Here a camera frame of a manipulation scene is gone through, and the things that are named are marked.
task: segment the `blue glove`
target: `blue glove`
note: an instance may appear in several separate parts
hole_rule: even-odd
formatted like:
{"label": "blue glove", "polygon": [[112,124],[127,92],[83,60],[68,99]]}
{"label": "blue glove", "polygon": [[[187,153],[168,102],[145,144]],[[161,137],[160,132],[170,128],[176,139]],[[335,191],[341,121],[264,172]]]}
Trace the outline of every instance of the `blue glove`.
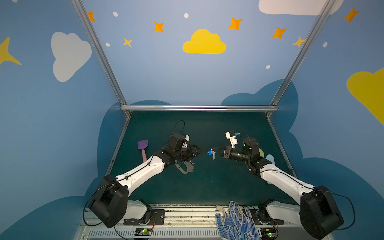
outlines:
{"label": "blue glove", "polygon": [[[218,210],[224,211],[223,207],[218,206]],[[247,216],[251,216],[248,208],[245,209]],[[217,228],[220,237],[224,240],[259,240],[256,227],[251,218],[242,212],[242,208],[237,203],[229,203],[228,214],[224,211],[224,223],[221,214],[216,214]]]}

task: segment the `black cable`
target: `black cable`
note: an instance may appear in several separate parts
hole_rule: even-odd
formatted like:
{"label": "black cable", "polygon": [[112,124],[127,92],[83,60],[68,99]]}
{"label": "black cable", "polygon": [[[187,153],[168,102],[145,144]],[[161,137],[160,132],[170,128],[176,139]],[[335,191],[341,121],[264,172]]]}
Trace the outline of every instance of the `black cable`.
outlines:
{"label": "black cable", "polygon": [[145,165],[144,167],[140,168],[139,170],[137,170],[136,172],[132,173],[131,175],[126,176],[126,178],[129,178],[129,177],[132,176],[133,174],[139,172],[141,169],[143,169],[143,168],[145,168],[146,166],[148,166],[148,165],[152,162],[152,158],[153,158],[153,155],[151,156],[151,160],[147,163],[147,165]]}
{"label": "black cable", "polygon": [[[123,178],[123,179],[120,179],[120,180],[117,180],[116,182],[120,182],[121,180],[124,180],[124,179],[127,179],[127,177],[125,177],[125,178]],[[100,187],[99,189],[97,189],[97,190],[91,195],[91,197],[88,199],[88,201],[85,203],[84,208],[83,208],[83,221],[84,221],[85,225],[90,226],[90,227],[94,227],[94,226],[97,226],[97,225],[99,225],[99,224],[102,223],[102,222],[100,222],[100,223],[95,224],[95,225],[90,225],[90,224],[88,224],[88,223],[85,221],[85,217],[84,217],[85,208],[87,207],[88,202],[92,199],[92,197],[95,195],[95,193],[97,193],[100,189],[104,188],[105,186],[110,185],[110,184],[113,183],[114,181],[112,181],[112,182],[110,182],[110,183],[108,183],[108,184],[106,184],[106,185]]]}
{"label": "black cable", "polygon": [[329,192],[329,193],[334,194],[334,195],[336,195],[336,196],[345,197],[346,199],[348,199],[349,203],[351,204],[352,212],[353,212],[353,221],[352,221],[352,223],[351,223],[348,227],[345,227],[345,228],[336,228],[335,230],[345,230],[345,229],[348,229],[348,228],[350,228],[351,226],[353,226],[353,225],[355,224],[355,221],[356,221],[355,207],[353,206],[352,201],[351,201],[348,197],[343,196],[343,195],[340,195],[340,194],[336,194],[336,193],[333,193],[333,192],[330,192],[330,191],[326,191],[326,190],[319,190],[319,189],[317,189],[317,188],[315,188],[315,189],[313,189],[313,190],[315,190],[315,191],[320,191],[320,192]]}
{"label": "black cable", "polygon": [[183,123],[184,123],[184,125],[183,125],[183,129],[181,129],[180,133],[184,130],[185,122],[184,122],[184,120],[179,120],[179,121],[175,124],[175,126],[173,127],[173,129],[172,129],[172,134],[173,134],[173,131],[175,130],[175,127],[177,126],[177,124],[178,124],[179,122],[183,122]]}
{"label": "black cable", "polygon": [[129,239],[127,239],[127,238],[125,238],[125,237],[123,237],[123,236],[121,236],[118,232],[117,232],[117,230],[116,230],[116,228],[115,228],[115,226],[113,226],[113,228],[115,229],[115,232],[122,238],[122,239],[125,239],[125,240],[129,240]]}
{"label": "black cable", "polygon": [[294,178],[291,177],[291,175],[283,172],[283,171],[278,171],[278,170],[275,170],[275,169],[267,169],[267,170],[264,170],[264,171],[261,171],[260,173],[262,172],[266,172],[266,171],[275,171],[275,172],[280,172],[280,173],[283,173],[285,175],[287,175],[290,179],[294,180],[295,182],[297,182],[298,184],[300,184],[301,186],[305,187],[305,188],[308,188],[308,189],[311,189],[311,190],[315,190],[315,191],[319,191],[319,192],[329,192],[331,194],[334,194],[336,196],[340,196],[340,197],[345,197],[346,199],[348,199],[349,203],[351,204],[351,207],[352,207],[352,212],[353,212],[353,221],[352,223],[348,226],[348,227],[345,227],[345,228],[336,228],[336,230],[345,230],[345,229],[348,229],[350,228],[351,226],[353,226],[355,224],[355,221],[356,221],[356,213],[355,213],[355,207],[353,206],[352,204],[352,201],[346,197],[346,196],[343,196],[343,195],[339,195],[339,194],[336,194],[336,193],[333,193],[333,192],[330,192],[330,191],[326,191],[326,190],[319,190],[317,189],[316,187],[314,188],[310,188],[310,187],[307,187],[307,186],[304,186],[302,183],[296,181]]}
{"label": "black cable", "polygon": [[241,138],[241,136],[244,134],[244,132],[245,132],[245,130],[244,130],[244,128],[242,127],[242,129],[243,129],[243,133],[240,135],[240,137],[239,138]]}

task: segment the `yellow cloud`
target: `yellow cloud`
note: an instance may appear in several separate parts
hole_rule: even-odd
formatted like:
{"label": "yellow cloud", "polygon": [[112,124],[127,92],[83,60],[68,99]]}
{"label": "yellow cloud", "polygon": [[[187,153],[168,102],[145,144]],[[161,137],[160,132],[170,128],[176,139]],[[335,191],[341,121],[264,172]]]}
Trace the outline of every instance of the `yellow cloud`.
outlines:
{"label": "yellow cloud", "polygon": [[191,40],[183,45],[186,53],[223,53],[227,46],[221,42],[219,35],[210,33],[207,29],[199,29],[193,33]]}
{"label": "yellow cloud", "polygon": [[376,73],[358,72],[347,81],[347,88],[382,124],[384,124],[384,68]]}

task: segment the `cable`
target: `cable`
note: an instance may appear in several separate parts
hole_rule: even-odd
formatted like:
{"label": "cable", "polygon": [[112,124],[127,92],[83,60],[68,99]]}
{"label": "cable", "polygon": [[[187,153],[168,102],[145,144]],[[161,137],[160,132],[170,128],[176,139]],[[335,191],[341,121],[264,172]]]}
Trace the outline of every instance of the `cable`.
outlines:
{"label": "cable", "polygon": [[353,221],[352,221],[352,223],[351,223],[348,227],[345,227],[345,228],[336,228],[335,230],[345,230],[345,229],[348,229],[348,228],[350,228],[351,226],[353,226],[353,225],[355,224],[355,221],[356,221],[355,207],[353,206],[352,201],[351,201],[348,197],[343,196],[343,195],[340,195],[340,194],[336,194],[336,193],[333,193],[333,192],[330,192],[330,191],[326,191],[326,190],[319,190],[319,189],[317,189],[316,187],[314,187],[314,188],[315,188],[315,189],[313,189],[313,190],[315,190],[315,191],[329,192],[329,193],[334,194],[334,195],[336,195],[336,196],[345,197],[346,199],[348,199],[349,203],[351,204],[352,212],[353,212]]}
{"label": "cable", "polygon": [[350,228],[351,226],[353,226],[355,224],[355,221],[356,221],[355,207],[353,206],[352,201],[348,197],[343,196],[343,195],[339,195],[339,194],[336,194],[336,193],[333,193],[333,192],[330,192],[330,191],[320,190],[320,189],[317,189],[316,187],[310,188],[310,187],[304,186],[302,183],[300,183],[300,182],[296,181],[294,178],[292,178],[291,175],[289,175],[289,174],[287,174],[287,173],[285,173],[283,171],[278,171],[278,170],[275,170],[275,169],[267,169],[267,170],[261,171],[260,173],[266,172],[266,171],[275,171],[275,172],[283,173],[283,174],[287,175],[290,179],[292,179],[295,182],[297,182],[298,184],[300,184],[301,186],[303,186],[305,188],[308,188],[308,189],[311,189],[311,190],[315,190],[315,191],[319,191],[319,192],[329,192],[329,193],[331,193],[333,195],[336,195],[336,196],[345,197],[346,199],[348,199],[349,203],[351,204],[352,212],[353,212],[353,221],[352,221],[352,223],[348,227],[336,228],[335,230],[345,230],[345,229],[348,229],[348,228]]}
{"label": "cable", "polygon": [[129,239],[127,239],[127,238],[125,238],[125,237],[123,237],[123,236],[121,236],[118,232],[117,232],[117,230],[116,230],[116,228],[115,228],[115,226],[113,226],[113,228],[115,229],[115,232],[122,238],[122,239],[125,239],[125,240],[129,240]]}
{"label": "cable", "polygon": [[177,125],[179,122],[183,122],[183,123],[184,123],[184,125],[183,125],[183,129],[181,129],[180,133],[184,130],[185,122],[184,122],[184,120],[179,120],[179,121],[175,124],[175,126],[173,127],[173,129],[172,129],[172,134],[173,134],[173,131],[175,130],[176,125]]}
{"label": "cable", "polygon": [[153,231],[153,228],[155,227],[155,225],[156,225],[156,220],[155,220],[155,218],[153,218],[153,217],[150,217],[150,218],[152,218],[153,219],[153,226],[152,226],[152,228],[151,228],[151,230],[150,231]]}
{"label": "cable", "polygon": [[[251,207],[251,208],[257,210],[257,209],[256,209],[255,207],[253,207],[253,206],[245,206],[245,207],[248,208],[249,211],[250,211],[249,207]],[[252,220],[253,220],[253,224],[255,224],[255,220],[254,220],[252,217],[250,217],[250,216],[247,215],[247,213],[245,212],[244,208],[243,208],[243,213],[244,213],[245,216],[247,216],[248,218],[252,219]],[[275,237],[273,240],[276,240],[276,238],[279,236],[279,228],[278,228],[278,227],[277,227],[277,229],[276,229],[276,232],[277,232],[277,235],[276,235],[276,237]]]}
{"label": "cable", "polygon": [[240,135],[240,137],[239,138],[241,138],[241,136],[244,134],[244,132],[245,132],[245,130],[244,130],[244,128],[242,127],[242,129],[243,129],[243,133]]}
{"label": "cable", "polygon": [[[120,179],[120,180],[117,180],[116,182],[120,182],[121,180],[124,180],[124,179],[127,179],[127,177],[125,177],[125,178],[123,178],[123,179]],[[88,223],[85,221],[85,217],[84,217],[85,208],[87,207],[88,202],[92,199],[92,197],[95,195],[95,193],[97,193],[100,189],[104,188],[105,186],[110,185],[110,184],[113,183],[114,181],[112,181],[112,182],[110,182],[110,183],[108,183],[108,184],[106,184],[106,185],[100,187],[99,189],[97,189],[97,190],[91,195],[91,197],[88,199],[88,201],[85,203],[84,208],[83,208],[83,221],[84,221],[85,225],[90,226],[90,227],[94,227],[94,226],[97,226],[97,225],[103,223],[103,222],[100,222],[100,223],[95,224],[95,225],[90,225],[90,224],[88,224]]]}

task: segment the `dark green mat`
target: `dark green mat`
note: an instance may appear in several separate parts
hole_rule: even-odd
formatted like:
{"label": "dark green mat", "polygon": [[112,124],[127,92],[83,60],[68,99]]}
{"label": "dark green mat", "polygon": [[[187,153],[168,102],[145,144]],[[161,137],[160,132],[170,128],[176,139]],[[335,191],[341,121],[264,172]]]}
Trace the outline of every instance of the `dark green mat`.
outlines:
{"label": "dark green mat", "polygon": [[[178,120],[185,121],[183,133],[190,136],[190,143],[203,152],[194,159],[195,171],[182,174],[175,166],[155,175],[138,187],[131,200],[144,199],[150,204],[220,204],[233,200],[240,205],[257,205],[270,198],[296,204],[287,194],[266,181],[252,175],[244,162],[215,160],[207,155],[211,147],[230,145],[225,132],[234,130],[256,138],[265,156],[272,154],[276,165],[289,172],[273,132],[264,113],[224,112],[133,112],[111,174],[116,176],[142,163],[137,142],[148,139],[147,157],[165,146]],[[175,132],[182,128],[182,122]]]}

